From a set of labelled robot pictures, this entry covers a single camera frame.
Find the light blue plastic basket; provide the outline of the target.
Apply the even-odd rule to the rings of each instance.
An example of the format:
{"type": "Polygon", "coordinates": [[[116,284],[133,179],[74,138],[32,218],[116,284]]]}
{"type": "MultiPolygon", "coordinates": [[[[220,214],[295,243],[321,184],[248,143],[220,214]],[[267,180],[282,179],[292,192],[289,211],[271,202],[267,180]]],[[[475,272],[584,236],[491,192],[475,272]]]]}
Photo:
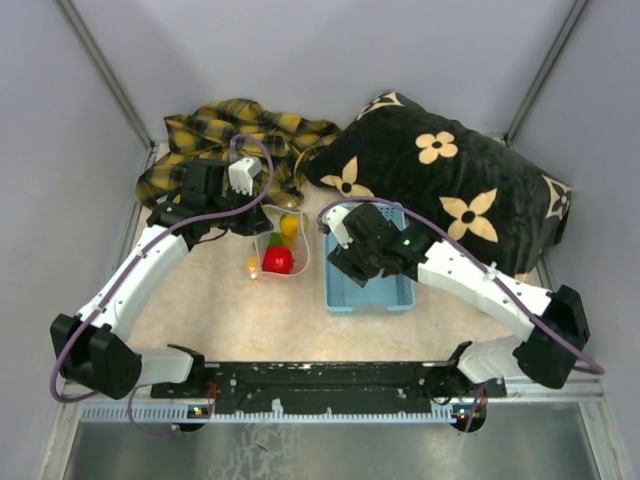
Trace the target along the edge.
{"type": "Polygon", "coordinates": [[[325,237],[325,305],[331,314],[366,313],[403,313],[415,305],[414,288],[411,279],[415,271],[411,262],[415,259],[415,243],[411,233],[405,231],[406,222],[399,204],[373,202],[382,215],[395,224],[400,235],[391,247],[391,252],[402,260],[402,273],[398,275],[381,274],[371,279],[364,288],[359,287],[330,265],[327,256],[337,246],[335,237],[327,227],[323,228],[325,237]]]}

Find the green orange mango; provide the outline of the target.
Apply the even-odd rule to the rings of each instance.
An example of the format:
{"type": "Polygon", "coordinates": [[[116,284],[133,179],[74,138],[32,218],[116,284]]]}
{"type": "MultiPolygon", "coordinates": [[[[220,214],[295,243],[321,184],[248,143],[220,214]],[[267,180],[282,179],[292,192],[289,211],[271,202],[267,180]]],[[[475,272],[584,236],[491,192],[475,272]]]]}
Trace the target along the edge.
{"type": "Polygon", "coordinates": [[[294,241],[284,235],[281,232],[271,232],[267,241],[267,247],[286,247],[289,250],[293,249],[294,241]]]}

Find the clear zip top bag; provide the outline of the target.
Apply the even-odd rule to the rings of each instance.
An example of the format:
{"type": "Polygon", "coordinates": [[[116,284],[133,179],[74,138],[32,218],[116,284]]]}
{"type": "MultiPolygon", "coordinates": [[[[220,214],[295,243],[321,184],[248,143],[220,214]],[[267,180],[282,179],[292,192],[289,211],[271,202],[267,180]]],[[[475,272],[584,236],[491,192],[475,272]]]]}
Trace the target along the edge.
{"type": "Polygon", "coordinates": [[[252,279],[286,279],[302,274],[309,265],[309,219],[299,209],[265,205],[263,211],[273,229],[254,238],[247,260],[252,279]]]}

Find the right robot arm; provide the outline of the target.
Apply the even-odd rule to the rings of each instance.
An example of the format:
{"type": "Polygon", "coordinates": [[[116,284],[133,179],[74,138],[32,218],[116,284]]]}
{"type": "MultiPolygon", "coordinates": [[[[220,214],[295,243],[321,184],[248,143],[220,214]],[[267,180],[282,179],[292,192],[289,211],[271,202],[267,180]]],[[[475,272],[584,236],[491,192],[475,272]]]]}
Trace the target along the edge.
{"type": "Polygon", "coordinates": [[[448,387],[466,396],[485,382],[526,376],[546,388],[563,388],[586,360],[590,338],[579,293],[566,285],[550,291],[509,277],[480,262],[433,222],[396,205],[410,219],[400,228],[384,217],[383,204],[335,202],[321,211],[320,231],[337,242],[328,262],[359,286],[390,274],[443,290],[511,332],[463,346],[446,372],[448,387]]]}

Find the red apple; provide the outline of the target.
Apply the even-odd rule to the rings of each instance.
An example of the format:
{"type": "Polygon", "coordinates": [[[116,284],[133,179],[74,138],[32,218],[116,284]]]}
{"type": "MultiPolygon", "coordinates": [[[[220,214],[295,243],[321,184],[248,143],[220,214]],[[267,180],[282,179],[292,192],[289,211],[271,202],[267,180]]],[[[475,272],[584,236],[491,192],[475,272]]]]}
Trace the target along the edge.
{"type": "Polygon", "coordinates": [[[270,273],[290,274],[294,266],[291,250],[284,246],[268,247],[263,256],[262,269],[270,273]]]}

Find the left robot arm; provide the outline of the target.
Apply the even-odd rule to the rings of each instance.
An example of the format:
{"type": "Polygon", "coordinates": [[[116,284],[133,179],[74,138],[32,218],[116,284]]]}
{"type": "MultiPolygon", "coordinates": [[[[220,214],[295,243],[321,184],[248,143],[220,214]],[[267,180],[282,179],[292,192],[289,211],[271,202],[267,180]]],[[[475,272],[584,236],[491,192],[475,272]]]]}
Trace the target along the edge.
{"type": "Polygon", "coordinates": [[[256,157],[188,165],[183,186],[152,209],[137,245],[107,284],[75,315],[52,322],[52,386],[64,378],[114,400],[147,385],[173,384],[189,397],[206,389],[208,373],[195,364],[196,352],[177,346],[135,351],[127,341],[156,289],[211,229],[242,236],[271,229],[261,208],[268,190],[255,188],[261,170],[256,157]]]}

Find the black floral pillow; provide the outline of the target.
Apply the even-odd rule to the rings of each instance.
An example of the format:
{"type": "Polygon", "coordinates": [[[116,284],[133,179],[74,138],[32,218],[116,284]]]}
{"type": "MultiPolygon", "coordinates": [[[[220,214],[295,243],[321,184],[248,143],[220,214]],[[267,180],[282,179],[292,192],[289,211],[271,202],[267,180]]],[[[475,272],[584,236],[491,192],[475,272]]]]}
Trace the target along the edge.
{"type": "Polygon", "coordinates": [[[301,170],[311,184],[344,197],[403,205],[517,279],[561,241],[571,206],[563,181],[391,90],[366,104],[301,170]]]}

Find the orange yellow fruit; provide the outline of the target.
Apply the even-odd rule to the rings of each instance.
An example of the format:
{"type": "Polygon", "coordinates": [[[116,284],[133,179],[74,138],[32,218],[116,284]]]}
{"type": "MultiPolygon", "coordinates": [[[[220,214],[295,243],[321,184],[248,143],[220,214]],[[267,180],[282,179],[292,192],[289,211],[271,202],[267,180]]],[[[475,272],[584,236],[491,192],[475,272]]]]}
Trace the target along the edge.
{"type": "Polygon", "coordinates": [[[289,239],[295,239],[299,230],[299,217],[293,214],[285,214],[280,217],[280,233],[289,239]]]}

